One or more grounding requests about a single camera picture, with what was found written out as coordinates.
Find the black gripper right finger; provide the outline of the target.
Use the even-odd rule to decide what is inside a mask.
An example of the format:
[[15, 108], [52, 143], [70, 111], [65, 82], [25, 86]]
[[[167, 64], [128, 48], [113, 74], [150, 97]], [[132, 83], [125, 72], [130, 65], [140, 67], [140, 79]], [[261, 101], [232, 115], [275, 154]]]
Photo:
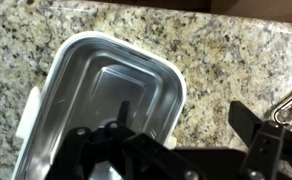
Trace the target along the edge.
[[240, 101], [232, 101], [228, 122], [249, 147], [240, 171], [242, 180], [277, 180], [289, 177], [279, 171], [281, 160], [292, 167], [292, 131], [271, 120], [261, 120]]

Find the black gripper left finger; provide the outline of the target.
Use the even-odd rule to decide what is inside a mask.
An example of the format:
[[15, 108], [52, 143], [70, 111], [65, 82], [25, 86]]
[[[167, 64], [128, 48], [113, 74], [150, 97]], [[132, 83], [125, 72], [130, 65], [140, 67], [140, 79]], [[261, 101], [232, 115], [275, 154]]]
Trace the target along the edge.
[[176, 152], [126, 126], [130, 103], [114, 121], [95, 131], [68, 131], [45, 180], [88, 180], [95, 166], [109, 163], [124, 180], [206, 180], [206, 175]]

